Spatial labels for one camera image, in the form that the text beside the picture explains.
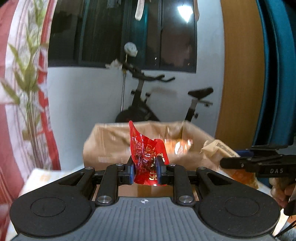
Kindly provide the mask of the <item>right hand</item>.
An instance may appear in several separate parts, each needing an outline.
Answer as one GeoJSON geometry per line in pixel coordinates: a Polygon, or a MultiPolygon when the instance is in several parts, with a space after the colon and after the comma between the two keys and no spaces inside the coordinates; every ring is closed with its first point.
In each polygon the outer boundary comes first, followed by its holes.
{"type": "Polygon", "coordinates": [[[295,189],[295,180],[292,181],[290,178],[270,178],[269,183],[272,186],[270,191],[272,197],[280,207],[285,208],[295,189]]]}

